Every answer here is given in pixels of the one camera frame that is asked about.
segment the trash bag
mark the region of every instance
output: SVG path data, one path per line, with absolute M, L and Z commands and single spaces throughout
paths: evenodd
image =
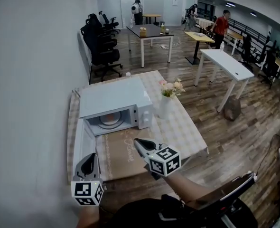
M 224 117 L 227 120 L 234 121 L 241 113 L 240 100 L 230 96 L 224 105 Z

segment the water bottle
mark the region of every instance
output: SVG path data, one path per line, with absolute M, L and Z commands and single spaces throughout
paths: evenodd
M 221 43 L 220 51 L 224 51 L 224 41 Z

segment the black pants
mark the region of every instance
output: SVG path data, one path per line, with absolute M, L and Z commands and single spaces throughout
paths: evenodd
M 134 14 L 135 16 L 135 25 L 142 25 L 143 24 L 143 16 L 142 13 Z
M 221 35 L 218 35 L 215 33 L 215 36 L 214 36 L 215 43 L 213 43 L 211 46 L 215 47 L 215 49 L 220 49 L 220 46 L 221 46 L 221 43 L 223 42 L 223 40 L 224 40 L 224 36 L 221 36 Z

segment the glass wall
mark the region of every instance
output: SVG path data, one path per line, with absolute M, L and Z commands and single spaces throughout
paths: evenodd
M 195 3 L 195 0 L 140 0 L 143 5 L 143 13 L 157 14 L 161 17 L 157 21 L 164 21 L 165 25 L 181 25 L 185 9 Z M 118 28 L 125 28 L 130 25 L 131 6 L 135 0 L 98 0 L 98 10 L 103 11 L 107 18 L 117 17 Z

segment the dark table top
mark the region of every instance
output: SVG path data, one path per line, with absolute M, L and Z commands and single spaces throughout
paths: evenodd
M 146 36 L 140 36 L 140 27 L 146 28 Z M 154 24 L 148 24 L 148 25 L 134 25 L 132 28 L 128 28 L 132 33 L 134 33 L 136 36 L 139 38 L 150 38 L 150 37 L 163 37 L 163 36 L 173 36 L 173 34 L 165 34 L 163 35 L 160 34 L 161 32 L 161 27 L 156 26 Z

